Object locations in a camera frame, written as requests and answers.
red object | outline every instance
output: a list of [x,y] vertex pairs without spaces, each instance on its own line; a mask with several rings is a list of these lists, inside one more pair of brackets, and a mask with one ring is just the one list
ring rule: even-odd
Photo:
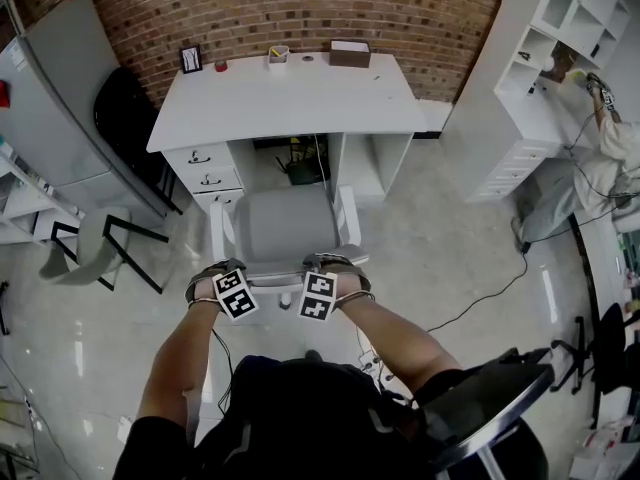
[[7,83],[0,80],[0,108],[9,108],[9,90]]

brown box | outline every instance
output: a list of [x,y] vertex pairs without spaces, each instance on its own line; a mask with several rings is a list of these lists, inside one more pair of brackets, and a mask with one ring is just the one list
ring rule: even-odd
[[330,66],[368,68],[371,48],[366,41],[331,41]]

person in white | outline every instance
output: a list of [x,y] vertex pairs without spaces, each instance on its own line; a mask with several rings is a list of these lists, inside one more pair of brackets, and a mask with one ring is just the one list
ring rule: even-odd
[[640,122],[623,123],[614,110],[604,108],[600,87],[591,90],[594,114],[600,131],[599,148],[585,160],[578,160],[580,169],[556,181],[534,210],[513,228],[521,250],[526,245],[543,240],[575,211],[584,208],[592,218],[607,212],[629,213],[640,206],[640,199],[626,196],[640,192]]

desk drawer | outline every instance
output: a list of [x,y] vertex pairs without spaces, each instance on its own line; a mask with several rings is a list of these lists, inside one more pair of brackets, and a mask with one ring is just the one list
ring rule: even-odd
[[233,167],[233,159],[226,143],[165,151],[164,157],[180,179],[188,172]]
[[484,183],[473,196],[474,200],[487,201],[493,199],[502,199],[506,195],[513,192],[513,190],[519,185],[516,183],[498,183],[495,181],[488,181]]
[[553,144],[545,144],[534,140],[518,141],[505,157],[507,162],[532,162],[540,164],[545,158],[553,158],[557,153]]
[[207,192],[206,194],[195,194],[193,198],[196,203],[202,208],[205,213],[209,214],[209,206],[211,203],[220,202],[225,205],[225,208],[230,213],[236,207],[238,200],[244,195],[244,190],[224,190],[221,192]]
[[196,169],[195,172],[183,172],[180,180],[191,193],[242,188],[233,167]]
[[508,162],[504,162],[500,164],[489,176],[488,182],[497,182],[497,183],[520,183],[524,180],[529,174],[533,172],[533,170],[537,167],[535,165],[526,165],[514,162],[510,164]]

red brick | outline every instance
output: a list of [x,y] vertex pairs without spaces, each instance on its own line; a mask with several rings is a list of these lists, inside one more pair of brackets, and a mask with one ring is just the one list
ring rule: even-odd
[[[61,0],[27,0],[35,19]],[[264,55],[273,43],[325,50],[331,38],[367,39],[395,55],[416,97],[459,93],[500,0],[94,0],[120,63],[161,104],[177,51],[203,61]]]

